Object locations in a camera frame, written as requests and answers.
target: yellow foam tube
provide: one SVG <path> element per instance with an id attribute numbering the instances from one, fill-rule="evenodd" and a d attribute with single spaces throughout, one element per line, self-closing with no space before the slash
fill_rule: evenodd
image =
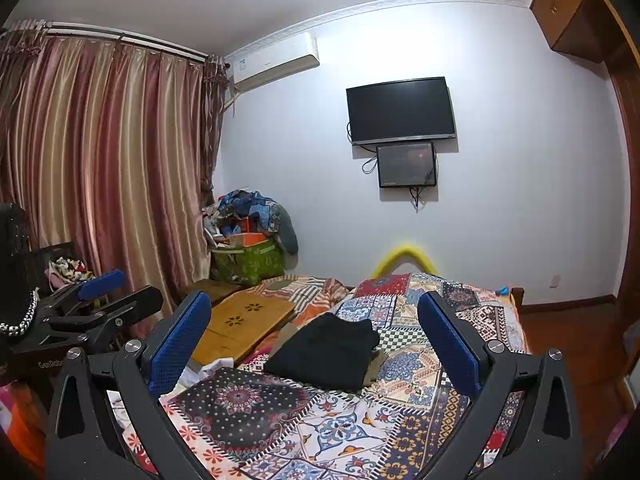
<path id="1" fill-rule="evenodd" d="M 401 256 L 412 257 L 418 263 L 418 266 L 422 269 L 422 272 L 426 272 L 428 274 L 437 274 L 436 268 L 431 263 L 431 260 L 428 259 L 427 255 L 424 254 L 418 247 L 411 244 L 402 244 L 384 257 L 384 259 L 376 267 L 376 270 L 373 271 L 373 274 L 370 278 L 372 280 L 375 280 L 380 276 L 388 274 L 391 265 Z"/>

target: patchwork bedspread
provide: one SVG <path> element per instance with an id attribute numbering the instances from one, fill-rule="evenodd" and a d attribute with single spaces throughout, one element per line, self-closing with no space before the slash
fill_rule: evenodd
<path id="1" fill-rule="evenodd" d="M 217 479 L 411 479 L 434 455 L 468 406 L 450 384 L 417 321 L 417 302 L 437 290 L 485 340 L 527 350 L 515 309 L 494 292 L 414 272 L 363 282 L 352 294 L 335 280 L 283 276 L 253 291 L 296 303 L 302 325 L 331 311 L 370 319 L 389 358 L 359 394 L 324 392 L 262 374 L 276 335 L 247 361 L 222 368 L 170 400 L 164 410 Z M 476 468 L 489 465 L 513 420 L 512 394 Z M 126 442 L 153 471 L 132 427 Z"/>

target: small monitor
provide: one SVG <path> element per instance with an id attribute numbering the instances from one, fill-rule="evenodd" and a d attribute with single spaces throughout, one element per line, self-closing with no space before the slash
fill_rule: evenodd
<path id="1" fill-rule="evenodd" d="M 352 144 L 455 137 L 443 77 L 347 88 Z"/>
<path id="2" fill-rule="evenodd" d="M 436 185 L 436 160 L 431 142 L 380 144 L 380 187 L 424 187 Z"/>

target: green storage bag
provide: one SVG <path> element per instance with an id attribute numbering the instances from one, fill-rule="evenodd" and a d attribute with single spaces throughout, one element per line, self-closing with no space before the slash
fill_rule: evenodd
<path id="1" fill-rule="evenodd" d="M 223 282 L 256 285 L 284 274 L 284 258 L 272 238 L 249 247 L 212 249 L 211 254 L 212 277 Z"/>

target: screw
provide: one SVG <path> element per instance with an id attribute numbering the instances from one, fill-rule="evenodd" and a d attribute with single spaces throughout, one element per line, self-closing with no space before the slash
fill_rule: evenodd
<path id="1" fill-rule="evenodd" d="M 554 361 L 559 361 L 562 359 L 562 352 L 557 348 L 550 348 L 548 351 L 549 357 L 551 357 Z"/>
<path id="2" fill-rule="evenodd" d="M 489 341 L 486 345 L 494 354 L 501 354 L 502 352 L 504 352 L 504 343 L 502 341 L 498 341 L 497 339 L 491 339 L 491 341 Z"/>
<path id="3" fill-rule="evenodd" d="M 142 342 L 140 341 L 140 339 L 129 339 L 126 343 L 124 343 L 124 349 L 131 354 L 140 350 L 141 346 Z"/>
<path id="4" fill-rule="evenodd" d="M 66 353 L 68 359 L 76 359 L 82 353 L 82 349 L 74 346 Z"/>

